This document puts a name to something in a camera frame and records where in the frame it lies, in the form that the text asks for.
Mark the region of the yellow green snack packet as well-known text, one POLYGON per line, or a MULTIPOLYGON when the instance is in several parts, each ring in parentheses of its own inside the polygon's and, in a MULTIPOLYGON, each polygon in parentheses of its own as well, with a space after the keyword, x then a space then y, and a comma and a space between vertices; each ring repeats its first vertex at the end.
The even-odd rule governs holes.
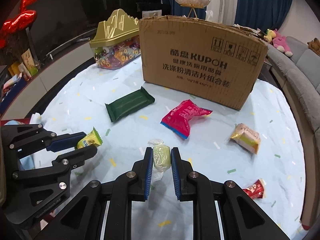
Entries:
POLYGON ((76 145, 76 149, 84 148, 87 146, 99 147, 103 144, 103 140, 100 137, 98 131, 93 127, 92 131, 83 137, 76 145))

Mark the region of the pale green candy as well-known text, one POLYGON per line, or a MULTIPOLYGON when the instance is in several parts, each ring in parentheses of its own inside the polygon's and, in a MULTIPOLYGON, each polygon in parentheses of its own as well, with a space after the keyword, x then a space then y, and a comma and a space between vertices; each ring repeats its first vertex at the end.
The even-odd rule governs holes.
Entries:
POLYGON ((153 150, 153 169, 151 182, 163 178, 164 173, 171 167, 170 147, 161 139, 151 139, 148 145, 153 150))

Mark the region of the dark green snack pack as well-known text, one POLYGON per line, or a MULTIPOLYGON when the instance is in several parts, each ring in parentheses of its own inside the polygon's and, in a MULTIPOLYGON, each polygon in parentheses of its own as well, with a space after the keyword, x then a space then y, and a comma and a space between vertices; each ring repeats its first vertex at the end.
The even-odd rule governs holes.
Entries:
POLYGON ((118 122, 120 119, 143 109, 155 102, 155 98, 146 89, 140 89, 127 94, 112 103, 105 104, 111 122, 118 122))

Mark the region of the small red candy packet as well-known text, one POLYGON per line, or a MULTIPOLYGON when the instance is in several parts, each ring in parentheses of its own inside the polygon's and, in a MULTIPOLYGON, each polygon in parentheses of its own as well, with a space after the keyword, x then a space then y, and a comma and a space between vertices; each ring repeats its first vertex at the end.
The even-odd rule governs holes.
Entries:
POLYGON ((261 199, 265 198, 265 181, 263 179, 258 179, 255 183, 242 189, 251 199, 261 199))

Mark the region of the red pink snack bag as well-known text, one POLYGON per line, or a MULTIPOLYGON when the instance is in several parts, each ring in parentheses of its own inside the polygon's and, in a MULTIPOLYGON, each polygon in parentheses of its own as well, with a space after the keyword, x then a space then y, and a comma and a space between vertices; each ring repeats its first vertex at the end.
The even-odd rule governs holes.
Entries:
POLYGON ((210 115, 212 110, 199 107, 191 100, 184 100, 162 118, 161 124, 183 139, 190 135, 189 121, 193 117, 210 115))

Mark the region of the orange white snack packet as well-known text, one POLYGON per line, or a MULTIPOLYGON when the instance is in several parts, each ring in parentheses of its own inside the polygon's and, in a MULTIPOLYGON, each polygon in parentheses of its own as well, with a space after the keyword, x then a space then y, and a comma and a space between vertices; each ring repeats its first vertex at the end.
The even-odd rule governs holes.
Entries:
POLYGON ((243 123, 236 125, 230 139, 253 154, 259 151, 261 143, 259 133, 243 123))

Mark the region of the white tv cabinet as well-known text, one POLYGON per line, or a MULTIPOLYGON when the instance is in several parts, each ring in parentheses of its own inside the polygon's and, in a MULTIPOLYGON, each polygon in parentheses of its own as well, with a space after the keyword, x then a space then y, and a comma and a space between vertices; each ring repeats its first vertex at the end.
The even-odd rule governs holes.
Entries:
POLYGON ((50 93, 60 90, 71 78, 94 63, 89 42, 75 43, 57 54, 14 97, 1 115, 1 120, 23 119, 50 101, 50 93))

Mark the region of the light blue tablecloth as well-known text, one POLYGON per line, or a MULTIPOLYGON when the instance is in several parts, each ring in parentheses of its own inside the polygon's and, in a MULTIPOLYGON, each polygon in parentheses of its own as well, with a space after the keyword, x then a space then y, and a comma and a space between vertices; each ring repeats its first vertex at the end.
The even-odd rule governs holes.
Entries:
POLYGON ((71 175, 71 195, 89 181, 111 181, 141 159, 151 139, 178 147, 182 159, 210 180, 235 181, 245 188, 258 179, 266 183, 266 196, 257 204, 290 239, 305 235, 300 220, 305 193, 305 161, 296 121, 283 93, 258 80, 240 111, 145 83, 140 59, 118 70, 95 64, 71 79, 34 123, 56 134, 86 132, 93 127, 103 144, 97 154, 71 175), (111 122, 105 104, 143 87, 155 102, 118 122, 111 122), (193 118, 188 139, 182 139, 161 124, 161 119, 184 100, 212 110, 204 118, 193 118), (259 151, 253 154, 230 137, 237 124, 258 132, 259 151))

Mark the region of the gold lidded candy container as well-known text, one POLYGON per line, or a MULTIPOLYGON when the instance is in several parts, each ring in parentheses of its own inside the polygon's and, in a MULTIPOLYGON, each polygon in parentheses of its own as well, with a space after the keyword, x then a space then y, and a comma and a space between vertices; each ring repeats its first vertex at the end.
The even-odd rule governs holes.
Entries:
POLYGON ((114 10, 108 20, 99 22, 89 45, 99 68, 119 69, 141 54, 139 20, 123 9, 114 10))

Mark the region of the brown cardboard box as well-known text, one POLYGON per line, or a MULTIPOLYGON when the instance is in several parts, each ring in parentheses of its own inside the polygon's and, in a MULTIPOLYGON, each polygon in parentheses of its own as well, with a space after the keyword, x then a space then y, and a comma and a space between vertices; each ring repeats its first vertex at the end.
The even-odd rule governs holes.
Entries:
POLYGON ((267 45, 219 23, 178 16, 139 22, 143 79, 240 110, 259 76, 267 45))

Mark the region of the black television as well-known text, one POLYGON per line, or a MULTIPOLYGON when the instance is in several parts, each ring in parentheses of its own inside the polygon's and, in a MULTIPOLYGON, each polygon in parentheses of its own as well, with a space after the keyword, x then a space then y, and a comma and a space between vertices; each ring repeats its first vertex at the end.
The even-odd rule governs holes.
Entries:
POLYGON ((29 33, 31 51, 39 61, 63 50, 76 37, 91 35, 114 10, 123 9, 138 19, 144 11, 171 13, 171 6, 162 0, 39 0, 28 8, 37 13, 29 33))

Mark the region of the red foil balloon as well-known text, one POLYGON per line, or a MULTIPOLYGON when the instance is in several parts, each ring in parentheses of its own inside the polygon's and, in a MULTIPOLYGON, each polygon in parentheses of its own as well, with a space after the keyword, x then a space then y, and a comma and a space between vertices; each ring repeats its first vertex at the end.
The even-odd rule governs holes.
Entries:
POLYGON ((21 0, 19 13, 16 17, 6 20, 1 25, 1 49, 7 45, 7 38, 10 35, 29 27, 36 20, 37 12, 28 10, 27 6, 37 1, 39 0, 21 0))

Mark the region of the grey sectional sofa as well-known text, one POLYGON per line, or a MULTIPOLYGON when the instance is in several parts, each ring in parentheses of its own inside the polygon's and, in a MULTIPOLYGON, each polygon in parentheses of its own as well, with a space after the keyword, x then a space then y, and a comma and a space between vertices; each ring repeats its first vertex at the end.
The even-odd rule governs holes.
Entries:
POLYGON ((267 45, 271 73, 293 109, 305 152, 319 154, 319 56, 294 37, 286 41, 291 57, 267 45))

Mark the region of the pink plush toy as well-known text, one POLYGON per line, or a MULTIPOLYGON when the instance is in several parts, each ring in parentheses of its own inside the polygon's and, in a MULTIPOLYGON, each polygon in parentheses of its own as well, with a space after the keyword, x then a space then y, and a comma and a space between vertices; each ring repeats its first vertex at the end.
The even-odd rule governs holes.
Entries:
POLYGON ((285 54, 287 57, 292 57, 293 53, 287 44, 286 37, 281 35, 277 29, 274 30, 276 36, 272 40, 274 48, 276 48, 281 53, 285 54))

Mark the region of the yellow plush toy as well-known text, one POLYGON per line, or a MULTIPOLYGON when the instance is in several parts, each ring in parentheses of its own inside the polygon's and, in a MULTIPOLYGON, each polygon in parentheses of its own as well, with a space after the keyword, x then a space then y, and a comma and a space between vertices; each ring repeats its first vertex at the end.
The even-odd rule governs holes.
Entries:
POLYGON ((271 29, 267 29, 266 31, 266 34, 264 35, 264 40, 267 42, 267 43, 271 43, 272 40, 274 38, 276 38, 276 32, 271 30, 271 29))

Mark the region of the white tiered snack tray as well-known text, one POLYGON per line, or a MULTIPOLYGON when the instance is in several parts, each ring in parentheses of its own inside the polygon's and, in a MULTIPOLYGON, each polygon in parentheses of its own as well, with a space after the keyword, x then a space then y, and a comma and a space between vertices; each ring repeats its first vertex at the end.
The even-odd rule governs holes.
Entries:
POLYGON ((204 9, 211 0, 174 0, 181 7, 190 8, 189 14, 187 17, 191 17, 191 13, 194 13, 196 19, 198 19, 195 9, 204 9))

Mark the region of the brown teddy bear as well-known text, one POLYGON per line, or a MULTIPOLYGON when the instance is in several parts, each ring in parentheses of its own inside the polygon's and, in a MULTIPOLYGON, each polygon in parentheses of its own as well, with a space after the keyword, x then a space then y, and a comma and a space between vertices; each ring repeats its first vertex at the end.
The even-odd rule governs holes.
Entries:
POLYGON ((312 41, 308 42, 308 48, 320 56, 320 40, 318 38, 314 38, 312 41))

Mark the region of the blue curtain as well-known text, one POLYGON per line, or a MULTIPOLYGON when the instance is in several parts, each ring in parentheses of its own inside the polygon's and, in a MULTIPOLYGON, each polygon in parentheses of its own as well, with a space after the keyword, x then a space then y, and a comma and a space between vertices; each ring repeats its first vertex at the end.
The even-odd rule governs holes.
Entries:
MULTIPOLYGON (((175 0, 162 0, 171 5, 171 13, 183 16, 188 9, 175 0)), ((284 22, 292 0, 211 0, 203 9, 197 9, 200 19, 223 23, 239 24, 253 29, 278 29, 284 22)))

